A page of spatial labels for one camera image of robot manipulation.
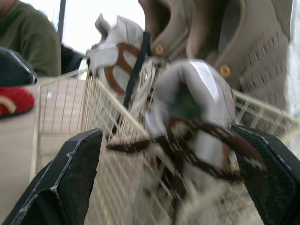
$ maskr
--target wire basket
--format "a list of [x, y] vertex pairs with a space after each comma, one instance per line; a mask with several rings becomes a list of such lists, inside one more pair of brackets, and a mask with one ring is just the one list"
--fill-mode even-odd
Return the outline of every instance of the wire basket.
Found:
[[[104, 138], [90, 206], [85, 224], [170, 224], [170, 190], [159, 179], [163, 167], [151, 171], [157, 182], [150, 195], [143, 192], [143, 168], [148, 154], [127, 156], [108, 151], [108, 142], [134, 142], [149, 137], [143, 125], [95, 77], [78, 79], [80, 71], [69, 73], [39, 87], [36, 105], [34, 150], [30, 180], [58, 153], [65, 140], [79, 132], [101, 127]], [[300, 122], [287, 113], [234, 91], [238, 123], [252, 116], [255, 128], [268, 123], [269, 133], [280, 136], [297, 156], [293, 140], [299, 139]], [[153, 152], [172, 171], [172, 162], [160, 148]], [[198, 193], [192, 185], [180, 211], [178, 224], [263, 224], [243, 184], [230, 186], [216, 181], [214, 188]]]

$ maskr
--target black strap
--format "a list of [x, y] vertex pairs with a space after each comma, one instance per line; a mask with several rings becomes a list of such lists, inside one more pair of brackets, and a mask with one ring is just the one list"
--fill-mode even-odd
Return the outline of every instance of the black strap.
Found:
[[[125, 106], [125, 108], [129, 108], [129, 102], [131, 100], [131, 95], [133, 92], [133, 88], [135, 86], [135, 82], [137, 80], [137, 78], [139, 77], [139, 73], [142, 69], [142, 65], [145, 62], [146, 56], [149, 55], [151, 56], [151, 50], [150, 50], [150, 33], [144, 32], [144, 36], [142, 39], [142, 45], [141, 45], [141, 49], [140, 49], [140, 54], [136, 59], [136, 63], [135, 66], [133, 67], [129, 82], [127, 84], [126, 87], [126, 95], [125, 95], [125, 99], [123, 102], [123, 105]], [[112, 133], [115, 134], [117, 131], [117, 128], [114, 127], [112, 129]]]

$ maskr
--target person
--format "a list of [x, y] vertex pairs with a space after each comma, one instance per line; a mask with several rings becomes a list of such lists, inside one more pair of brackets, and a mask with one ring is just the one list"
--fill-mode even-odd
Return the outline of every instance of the person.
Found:
[[0, 0], [0, 46], [20, 53], [38, 76], [61, 74], [59, 37], [41, 12], [20, 0]]

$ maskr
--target shopping basket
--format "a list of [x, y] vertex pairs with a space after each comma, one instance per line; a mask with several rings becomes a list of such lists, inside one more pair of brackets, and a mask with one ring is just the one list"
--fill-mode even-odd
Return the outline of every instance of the shopping basket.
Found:
[[[143, 166], [148, 164], [147, 154], [126, 156], [105, 148], [111, 141], [134, 142], [149, 137], [149, 134], [97, 78], [78, 79], [80, 76], [77, 73], [85, 72], [69, 73], [39, 87], [30, 180], [57, 154], [67, 138], [101, 127], [103, 133], [108, 135], [102, 140], [85, 224], [167, 224], [170, 222], [167, 212], [170, 201], [161, 202], [160, 193], [155, 192], [151, 193], [149, 201], [143, 196], [141, 177]], [[253, 128], [262, 121], [269, 123], [269, 133], [280, 134], [280, 140], [296, 156], [300, 156], [294, 141], [300, 135], [298, 120], [243, 93], [234, 91], [234, 94], [238, 108], [237, 123], [246, 115], [254, 117], [250, 124]], [[117, 127], [115, 134], [111, 132], [114, 127]], [[172, 171], [172, 162], [164, 153], [160, 149], [155, 149], [155, 153]], [[218, 181], [215, 188], [207, 193], [196, 195], [197, 201], [186, 205], [185, 216], [178, 223], [191, 224], [189, 216], [193, 212], [210, 211], [210, 224], [216, 224], [212, 221], [214, 210], [209, 204], [212, 199], [223, 195], [225, 190], [226, 198], [231, 200], [222, 208], [222, 224], [241, 224], [233, 223], [233, 218], [247, 220], [249, 224], [262, 224], [246, 187], [242, 184], [230, 186], [222, 181]], [[141, 207], [143, 204], [147, 205], [146, 210]]]

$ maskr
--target window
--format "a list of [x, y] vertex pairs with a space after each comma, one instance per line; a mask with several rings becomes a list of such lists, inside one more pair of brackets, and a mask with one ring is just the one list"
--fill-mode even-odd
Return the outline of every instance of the window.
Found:
[[59, 27], [60, 0], [22, 0], [42, 12], [54, 25], [56, 31]]
[[145, 27], [145, 16], [138, 0], [67, 0], [62, 42], [84, 53], [100, 41], [101, 35], [95, 28], [99, 14], [113, 20], [123, 16]]

